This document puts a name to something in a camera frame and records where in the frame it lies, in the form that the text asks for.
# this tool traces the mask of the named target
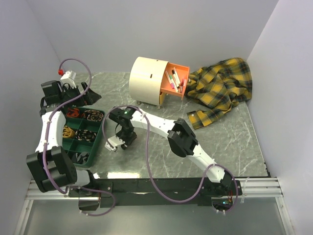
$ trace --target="tabletop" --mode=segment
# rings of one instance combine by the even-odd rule
[[[78,73],[75,81],[85,81],[86,73]],[[184,97],[168,95],[161,109],[151,104],[136,101],[129,95],[127,72],[100,72],[92,75],[91,89],[102,98],[90,107],[107,112],[113,106],[132,104],[144,111],[167,119],[183,118],[192,128],[187,112],[204,106]],[[114,136],[116,123],[108,120],[105,126],[107,137]],[[135,129],[137,139],[126,150],[108,151],[101,140],[97,156],[90,171],[101,178],[148,178],[145,163],[146,130]],[[236,177],[268,176],[266,165],[245,102],[240,103],[220,120],[194,130],[204,151],[218,164],[228,168]],[[171,152],[167,139],[151,133],[149,138],[149,162],[154,178],[201,177],[203,172],[189,159]]]

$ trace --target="zip tie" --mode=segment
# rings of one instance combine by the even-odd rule
[[[145,117],[147,117],[147,116],[146,116],[146,113],[142,113],[142,119],[141,119],[141,121],[144,120]]]
[[[245,202],[245,190],[246,190],[246,183],[248,182],[248,179],[249,179],[249,177],[247,177],[245,182],[244,182],[243,197],[241,198],[240,203],[244,203]]]

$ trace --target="metal frame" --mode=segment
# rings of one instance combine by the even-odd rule
[[[276,197],[276,203],[278,206],[280,216],[281,216],[282,221],[283,221],[286,235],[295,235],[294,227],[292,225],[292,222],[291,222],[284,198],[283,197]]]
[[[25,200],[14,235],[24,234],[33,202],[33,200]]]
[[[274,197],[277,202],[283,225],[287,235],[294,235],[294,228],[289,217],[287,207],[283,198],[279,182],[277,178],[236,178],[241,183],[243,195],[239,198],[264,198]],[[30,185],[26,194],[25,203],[15,230],[14,235],[23,235],[29,214],[34,200],[97,200],[97,197],[76,198],[63,195],[58,191],[49,191],[42,193],[38,189],[35,181],[30,181]]]

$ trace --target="white wall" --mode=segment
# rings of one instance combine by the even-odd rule
[[[138,56],[191,71],[233,56],[247,59],[278,0],[27,2],[59,58],[80,58],[97,72],[130,71]]]
[[[26,156],[39,142],[40,84],[59,60],[24,0],[0,0],[0,230],[14,232],[30,181]]]
[[[248,58],[249,110],[297,234],[312,234],[313,1],[280,0]]]

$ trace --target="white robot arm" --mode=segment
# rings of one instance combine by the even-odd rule
[[[134,128],[147,130],[148,124],[144,117],[146,116],[150,123],[150,131],[168,138],[171,149],[175,154],[181,157],[187,157],[203,171],[208,165],[215,163],[202,149],[195,139],[194,133],[183,119],[180,118],[178,121],[169,120],[151,115],[143,110],[140,111],[134,112],[132,108],[112,111],[109,118],[120,124],[122,130],[116,136],[108,139],[105,145],[108,150],[116,151],[118,146],[122,146],[124,149],[127,148],[128,144],[131,144],[136,137],[133,133]],[[219,167],[212,167],[207,171],[207,176],[213,183],[219,183],[224,175],[224,170]]]
[[[47,143],[45,155],[49,172],[59,187],[69,185],[86,186],[93,179],[90,171],[75,169],[73,162],[68,157],[66,151],[62,148],[62,132],[66,123],[64,113],[66,113],[68,107],[73,105],[78,107],[92,105],[99,100],[101,96],[89,88],[83,96],[75,99],[70,104],[63,106],[63,108],[54,114],[51,121],[49,121],[53,110],[58,105],[63,104],[81,94],[74,82],[75,75],[75,72],[69,70],[62,75],[61,81],[52,80],[41,85],[45,94],[40,105],[40,115],[43,122],[43,128],[38,147],[36,148],[35,153],[27,156],[26,162],[34,180],[42,192],[55,190],[54,185],[49,180],[44,169],[43,153],[45,143]],[[87,84],[82,82],[81,86],[85,89]],[[46,140],[45,136],[48,122],[50,122],[50,127],[48,139]]]

